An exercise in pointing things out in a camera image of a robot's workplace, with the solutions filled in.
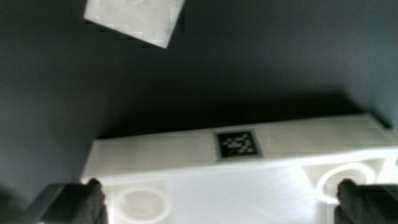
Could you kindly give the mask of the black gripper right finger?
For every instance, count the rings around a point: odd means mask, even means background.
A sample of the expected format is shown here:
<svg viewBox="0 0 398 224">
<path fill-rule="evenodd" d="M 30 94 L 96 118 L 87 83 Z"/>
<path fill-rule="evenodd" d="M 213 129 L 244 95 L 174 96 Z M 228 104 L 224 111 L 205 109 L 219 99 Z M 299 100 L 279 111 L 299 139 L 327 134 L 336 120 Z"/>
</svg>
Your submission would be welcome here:
<svg viewBox="0 0 398 224">
<path fill-rule="evenodd" d="M 334 224 L 398 224 L 398 184 L 338 185 Z"/>
</svg>

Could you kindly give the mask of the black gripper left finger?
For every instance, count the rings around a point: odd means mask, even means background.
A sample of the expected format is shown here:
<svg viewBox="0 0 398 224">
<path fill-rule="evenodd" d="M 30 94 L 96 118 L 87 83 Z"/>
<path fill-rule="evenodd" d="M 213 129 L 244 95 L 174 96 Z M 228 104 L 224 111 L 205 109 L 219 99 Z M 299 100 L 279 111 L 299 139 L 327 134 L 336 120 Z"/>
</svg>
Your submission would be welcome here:
<svg viewBox="0 0 398 224">
<path fill-rule="evenodd" d="M 103 186 L 50 184 L 18 218 L 16 224 L 109 224 Z"/>
</svg>

